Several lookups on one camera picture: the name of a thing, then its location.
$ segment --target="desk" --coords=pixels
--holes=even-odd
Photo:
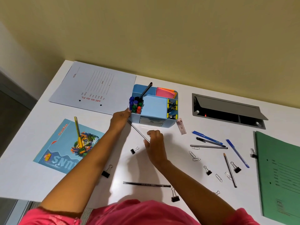
[[[106,132],[111,116],[88,110],[63,106],[48,102],[50,96],[58,88],[72,65],[72,61],[65,61],[57,74],[29,114],[24,124],[6,149],[0,159],[0,197],[22,200],[42,201],[51,189],[65,176],[65,174],[33,162],[33,159],[65,119],[78,117],[82,125]],[[150,129],[158,129],[164,134],[168,159],[178,168],[189,174],[213,192],[220,191],[220,197],[233,208],[243,207],[260,224],[280,224],[261,215],[260,192],[257,176],[256,160],[250,158],[250,148],[254,148],[253,131],[259,130],[272,137],[300,146],[298,137],[300,126],[300,109],[276,105],[267,102],[247,99],[234,95],[204,90],[196,87],[171,83],[137,75],[136,84],[171,88],[178,91],[179,117],[182,118],[187,134],[181,135],[177,125],[170,128],[151,127],[135,124],[144,134]],[[265,121],[266,130],[236,125],[232,123],[210,120],[192,115],[192,93],[217,97],[240,103],[259,106],[261,112],[269,119]],[[246,168],[234,151],[229,149],[192,150],[190,144],[199,144],[192,131],[198,131],[226,144],[230,139],[239,153],[246,160],[250,168]],[[130,150],[139,147],[136,154]],[[193,162],[189,150],[201,158]],[[233,161],[242,171],[234,173],[238,188],[234,188],[232,181],[226,176],[227,167],[223,152],[226,152],[229,162]],[[113,165],[110,177],[101,177],[99,185],[95,187],[88,207],[97,208],[124,199],[137,198],[144,200],[158,200],[181,208],[193,216],[192,212],[181,199],[172,203],[170,188],[139,187],[123,185],[123,181],[168,184],[168,181],[150,163],[143,146],[143,138],[128,124],[108,161],[107,166]],[[203,166],[212,171],[207,176]],[[84,191],[80,183],[70,187],[74,194]]]

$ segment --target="wall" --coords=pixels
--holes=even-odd
[[[64,59],[300,108],[300,0],[0,0],[52,77]]]
[[[0,22],[0,71],[39,99],[51,78]]]

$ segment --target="sleeve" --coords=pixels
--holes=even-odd
[[[67,216],[51,214],[40,208],[29,210],[19,225],[80,225],[81,220]]]
[[[223,225],[259,225],[245,209],[239,208]]]

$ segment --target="yellow pen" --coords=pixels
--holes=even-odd
[[[80,131],[79,131],[79,125],[78,125],[77,117],[74,117],[74,120],[75,120],[77,135],[78,135],[78,147],[79,148],[83,148],[83,144],[82,144],[81,134],[80,134]]]

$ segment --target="forearm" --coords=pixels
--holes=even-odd
[[[40,207],[80,217],[111,154],[119,133],[108,130],[92,150],[54,187]]]
[[[222,224],[235,210],[224,200],[167,161],[157,169],[176,189],[202,225]]]

